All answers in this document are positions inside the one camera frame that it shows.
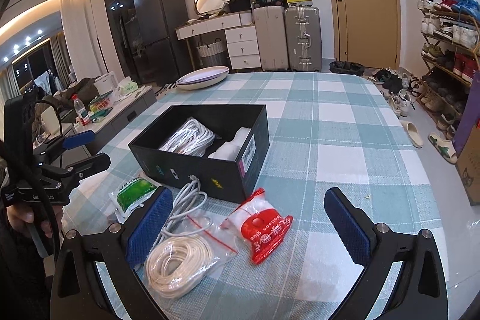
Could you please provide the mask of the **person's left hand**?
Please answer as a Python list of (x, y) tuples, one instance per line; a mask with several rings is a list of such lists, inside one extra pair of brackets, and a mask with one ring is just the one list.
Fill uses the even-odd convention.
[[(55, 218), (59, 229), (62, 228), (62, 218), (64, 216), (64, 209), (61, 205), (53, 207)], [(7, 220), (11, 227), (24, 235), (28, 235), (27, 225), (34, 222), (34, 212), (26, 204), (17, 204), (7, 207)]]

